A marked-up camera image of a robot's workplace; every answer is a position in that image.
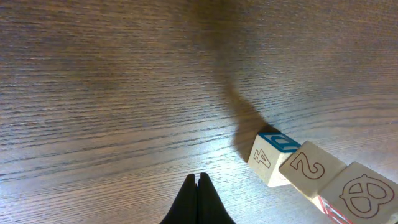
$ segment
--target wooden floor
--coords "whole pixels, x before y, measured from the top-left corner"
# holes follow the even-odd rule
[[[328,223],[245,160],[269,123],[398,182],[398,2],[0,2],[0,223]]]

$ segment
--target block face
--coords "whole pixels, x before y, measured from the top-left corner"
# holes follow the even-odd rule
[[[347,165],[307,141],[279,168],[279,172],[306,198],[320,207],[318,193]]]
[[[299,143],[282,133],[259,133],[259,135],[280,152],[295,152],[300,148]]]
[[[353,223],[387,223],[398,212],[398,185],[354,162],[321,192],[331,205]]]
[[[300,145],[284,134],[262,133],[256,136],[250,153],[248,165],[270,187],[286,185],[290,182],[279,173],[278,167]]]

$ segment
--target printed number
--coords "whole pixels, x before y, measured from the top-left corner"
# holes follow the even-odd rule
[[[314,163],[312,167],[310,166],[308,157],[304,152],[300,152],[300,154],[290,163],[290,166],[298,170],[299,164],[301,165],[301,171],[308,179],[316,180],[325,174],[325,168],[319,162]]]
[[[258,151],[256,149],[256,152],[254,153],[254,159],[257,161],[258,164],[260,164],[260,162],[261,162],[267,168],[270,168],[270,166],[271,166],[271,162],[269,162],[266,154],[264,153],[264,151],[262,149],[260,149],[260,151]]]

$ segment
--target alphabet block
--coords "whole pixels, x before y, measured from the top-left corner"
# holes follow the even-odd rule
[[[279,168],[279,172],[322,212],[318,193],[347,165],[306,141]]]
[[[326,214],[338,223],[398,222],[398,185],[353,162],[319,194]]]
[[[290,184],[278,168],[299,147],[299,143],[282,133],[259,133],[248,165],[269,187]]]

